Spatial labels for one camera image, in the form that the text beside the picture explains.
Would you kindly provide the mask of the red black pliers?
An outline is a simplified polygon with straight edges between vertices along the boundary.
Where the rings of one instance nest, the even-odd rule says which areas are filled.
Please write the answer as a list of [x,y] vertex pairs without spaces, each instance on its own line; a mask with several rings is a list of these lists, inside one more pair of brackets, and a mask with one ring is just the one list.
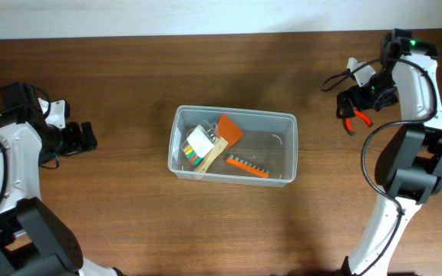
[[346,112],[343,117],[343,127],[345,128],[347,134],[350,136],[355,135],[355,130],[351,124],[351,120],[353,118],[358,118],[367,127],[372,127],[374,125],[371,118],[368,115],[366,115],[365,113],[359,110],[351,109],[350,111]]

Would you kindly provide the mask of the clear plastic container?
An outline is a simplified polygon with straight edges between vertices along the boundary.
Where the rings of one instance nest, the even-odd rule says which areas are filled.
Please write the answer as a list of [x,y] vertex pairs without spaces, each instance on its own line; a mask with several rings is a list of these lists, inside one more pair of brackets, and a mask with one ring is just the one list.
[[[243,131],[243,135],[213,160],[207,172],[197,173],[183,152],[183,143],[197,125],[208,123],[212,126],[223,114]],[[295,180],[298,145],[297,120],[290,113],[183,105],[178,107],[173,120],[168,168],[180,179],[283,187]],[[231,166],[226,162],[229,156],[267,171],[269,176],[257,177]]]

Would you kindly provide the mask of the clear case coloured screwdriver bits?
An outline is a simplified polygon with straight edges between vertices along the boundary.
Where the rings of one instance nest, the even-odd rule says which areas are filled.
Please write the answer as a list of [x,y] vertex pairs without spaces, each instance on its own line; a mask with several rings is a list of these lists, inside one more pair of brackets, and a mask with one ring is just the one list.
[[198,166],[214,148],[219,139],[216,129],[217,123],[204,120],[187,132],[181,150],[191,165]]

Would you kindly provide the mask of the orange scraper wooden handle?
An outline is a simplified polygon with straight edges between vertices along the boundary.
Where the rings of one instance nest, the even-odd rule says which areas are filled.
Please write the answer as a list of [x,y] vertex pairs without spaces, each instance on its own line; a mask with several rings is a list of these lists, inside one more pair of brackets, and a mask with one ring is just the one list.
[[214,143],[214,147],[195,168],[195,172],[206,173],[213,161],[224,150],[230,148],[241,139],[243,131],[226,114],[222,113],[217,122],[215,134],[218,136],[218,139]]

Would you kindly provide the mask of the orange socket rail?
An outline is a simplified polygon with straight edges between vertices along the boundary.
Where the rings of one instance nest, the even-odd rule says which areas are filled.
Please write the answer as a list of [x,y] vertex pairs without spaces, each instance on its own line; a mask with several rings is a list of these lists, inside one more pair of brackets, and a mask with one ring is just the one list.
[[229,155],[226,163],[259,178],[269,178],[269,171],[237,156]]

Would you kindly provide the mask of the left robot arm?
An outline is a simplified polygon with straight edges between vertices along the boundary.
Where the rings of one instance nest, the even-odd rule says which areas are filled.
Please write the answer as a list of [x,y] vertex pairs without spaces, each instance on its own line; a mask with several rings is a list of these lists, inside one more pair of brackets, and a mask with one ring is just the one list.
[[0,113],[0,275],[119,275],[85,258],[42,201],[47,162],[94,150],[90,123],[69,123],[65,100],[15,100]]

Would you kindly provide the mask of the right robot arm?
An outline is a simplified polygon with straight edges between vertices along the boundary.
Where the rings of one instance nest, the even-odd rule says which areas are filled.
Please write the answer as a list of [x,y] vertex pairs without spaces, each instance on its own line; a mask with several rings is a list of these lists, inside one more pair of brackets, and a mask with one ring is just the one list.
[[410,38],[383,43],[370,63],[348,62],[344,78],[356,85],[337,96],[336,115],[353,134],[350,120],[371,120],[365,110],[399,104],[399,121],[386,123],[365,140],[361,150],[364,179],[378,194],[371,218],[340,275],[386,275],[391,256],[407,224],[431,196],[442,190],[442,105],[436,82],[434,45]]

